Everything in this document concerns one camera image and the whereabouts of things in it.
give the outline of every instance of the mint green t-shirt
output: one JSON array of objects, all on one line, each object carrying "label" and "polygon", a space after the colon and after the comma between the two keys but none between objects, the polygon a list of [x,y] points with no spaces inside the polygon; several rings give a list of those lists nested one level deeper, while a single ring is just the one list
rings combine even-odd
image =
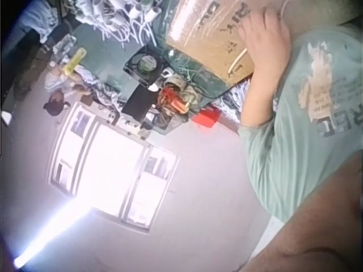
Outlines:
[{"label": "mint green t-shirt", "polygon": [[252,186],[283,222],[363,148],[362,40],[349,27],[300,37],[277,90],[276,114],[262,126],[239,129]]}]

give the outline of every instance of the yellow bottle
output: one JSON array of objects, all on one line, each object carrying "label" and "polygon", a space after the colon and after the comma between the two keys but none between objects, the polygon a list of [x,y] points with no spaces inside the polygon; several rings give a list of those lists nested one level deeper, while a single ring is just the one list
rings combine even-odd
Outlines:
[{"label": "yellow bottle", "polygon": [[70,61],[63,67],[63,73],[69,77],[75,67],[81,62],[81,60],[86,56],[87,51],[85,48],[81,47],[77,50],[75,55],[70,59]]}]

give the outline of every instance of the peeling shirt print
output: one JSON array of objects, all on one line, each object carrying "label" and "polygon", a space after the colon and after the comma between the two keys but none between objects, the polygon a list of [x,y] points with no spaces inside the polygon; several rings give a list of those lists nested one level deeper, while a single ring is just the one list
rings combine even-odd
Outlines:
[{"label": "peeling shirt print", "polygon": [[310,121],[313,121],[331,116],[332,55],[328,53],[327,44],[324,42],[317,47],[308,44],[307,48],[313,59],[313,74],[302,86],[299,104],[301,109],[307,108]]},{"label": "peeling shirt print", "polygon": [[362,80],[359,75],[347,81],[344,75],[333,78],[333,56],[326,42],[307,45],[311,57],[311,75],[298,94],[299,106],[306,110],[309,119],[317,125],[322,137],[346,132],[363,123]]}]

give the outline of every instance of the finger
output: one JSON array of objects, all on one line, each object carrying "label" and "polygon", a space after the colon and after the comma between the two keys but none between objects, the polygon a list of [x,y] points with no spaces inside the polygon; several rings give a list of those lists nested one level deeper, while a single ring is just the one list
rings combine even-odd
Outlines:
[{"label": "finger", "polygon": [[252,25],[251,25],[251,14],[246,15],[243,17],[241,21],[241,27],[244,30],[245,38],[252,32]]},{"label": "finger", "polygon": [[287,41],[291,41],[290,29],[288,28],[288,26],[286,25],[286,23],[283,19],[280,20],[280,28],[281,28],[282,35],[284,36],[284,38]]},{"label": "finger", "polygon": [[259,8],[251,12],[251,25],[253,30],[266,29],[264,8]]},{"label": "finger", "polygon": [[245,32],[242,24],[238,27],[238,34],[241,37],[242,41],[246,40],[246,32]]},{"label": "finger", "polygon": [[280,19],[278,18],[277,11],[268,7],[265,12],[265,25],[266,29],[279,29],[280,28]]}]

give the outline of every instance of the window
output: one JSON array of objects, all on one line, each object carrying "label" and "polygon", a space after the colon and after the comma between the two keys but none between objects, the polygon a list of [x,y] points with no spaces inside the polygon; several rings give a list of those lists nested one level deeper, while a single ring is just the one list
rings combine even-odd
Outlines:
[{"label": "window", "polygon": [[72,131],[74,134],[80,136],[83,139],[83,134],[85,133],[85,130],[87,128],[90,119],[91,117],[89,115],[80,110],[77,113],[77,117],[74,120],[70,131]]},{"label": "window", "polygon": [[81,106],[67,119],[53,155],[51,183],[112,220],[148,231],[178,158]]}]

